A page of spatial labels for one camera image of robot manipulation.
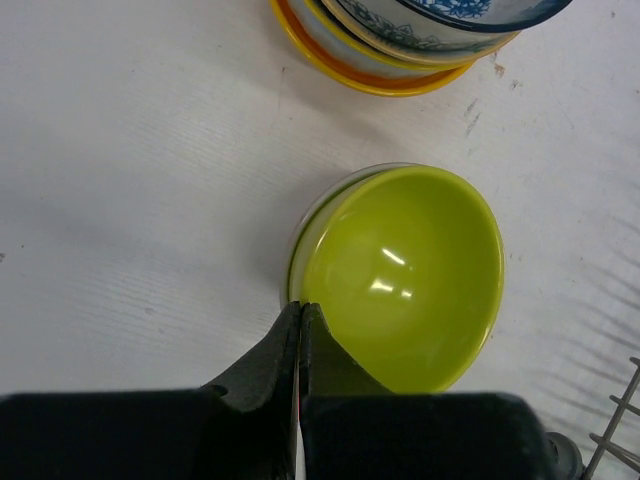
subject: dish rack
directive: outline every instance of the dish rack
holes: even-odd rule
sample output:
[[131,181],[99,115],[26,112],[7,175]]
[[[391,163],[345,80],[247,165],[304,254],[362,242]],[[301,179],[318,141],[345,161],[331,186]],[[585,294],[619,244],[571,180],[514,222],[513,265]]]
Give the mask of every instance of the dish rack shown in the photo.
[[598,467],[598,463],[600,463],[605,452],[609,452],[619,461],[633,469],[636,473],[640,474],[640,455],[630,452],[611,441],[611,437],[613,437],[613,433],[625,413],[631,413],[640,417],[640,408],[630,403],[631,397],[633,397],[638,385],[640,385],[640,359],[631,357],[629,360],[636,366],[636,372],[633,377],[631,377],[631,381],[629,382],[629,385],[622,397],[619,398],[615,395],[609,396],[617,407],[609,421],[609,425],[607,425],[607,428],[604,431],[604,434],[602,436],[596,435],[595,433],[589,434],[589,438],[596,442],[598,446],[593,453],[593,457],[591,457],[591,461],[582,474],[582,477],[580,477],[581,480],[591,480],[593,473]]

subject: orange rim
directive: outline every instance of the orange rim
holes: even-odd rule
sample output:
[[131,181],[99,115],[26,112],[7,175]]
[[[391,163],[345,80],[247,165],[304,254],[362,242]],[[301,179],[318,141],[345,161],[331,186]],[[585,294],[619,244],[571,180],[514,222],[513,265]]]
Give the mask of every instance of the orange rim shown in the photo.
[[338,82],[361,92],[385,97],[408,97],[437,90],[451,83],[473,63],[420,78],[389,79],[355,70],[329,55],[304,30],[287,0],[270,0],[271,7],[293,44],[320,71]]

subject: white surface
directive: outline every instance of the white surface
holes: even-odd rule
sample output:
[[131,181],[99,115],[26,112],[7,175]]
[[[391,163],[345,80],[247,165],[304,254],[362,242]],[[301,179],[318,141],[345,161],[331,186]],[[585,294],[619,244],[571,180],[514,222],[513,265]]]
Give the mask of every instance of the white surface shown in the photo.
[[[419,162],[485,195],[507,251],[455,388],[524,396],[588,456],[640,348],[639,25],[635,2],[576,0],[396,100],[314,70],[266,0],[3,2],[0,391],[206,382],[275,319],[314,196]],[[599,477],[635,478],[615,465]]]

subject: blue bowl rim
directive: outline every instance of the blue bowl rim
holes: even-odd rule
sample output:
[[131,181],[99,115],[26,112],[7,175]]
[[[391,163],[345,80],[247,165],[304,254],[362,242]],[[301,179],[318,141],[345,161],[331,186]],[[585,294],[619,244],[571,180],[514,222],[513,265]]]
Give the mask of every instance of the blue bowl rim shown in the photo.
[[442,25],[446,25],[447,27],[455,28],[457,30],[465,30],[474,33],[511,33],[533,27],[535,25],[538,25],[539,23],[544,22],[545,20],[550,19],[557,13],[560,13],[562,10],[564,10],[564,8],[573,0],[562,0],[556,3],[552,8],[549,8],[549,10],[544,12],[544,15],[539,15],[538,17],[531,20],[524,20],[515,23],[505,23],[500,25],[474,23],[468,22],[466,20],[454,19],[442,13],[429,10],[422,5],[414,3],[412,0],[395,1],[403,5],[404,7],[413,10],[419,15],[422,15],[423,17],[441,23]]

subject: lime green bowl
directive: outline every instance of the lime green bowl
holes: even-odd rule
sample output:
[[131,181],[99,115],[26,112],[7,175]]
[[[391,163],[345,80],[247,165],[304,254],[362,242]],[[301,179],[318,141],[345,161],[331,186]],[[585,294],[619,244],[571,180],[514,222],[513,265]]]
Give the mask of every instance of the lime green bowl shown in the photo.
[[450,172],[409,166],[320,207],[292,256],[289,300],[319,303],[334,338],[390,390],[438,392],[480,352],[503,282],[482,196]]

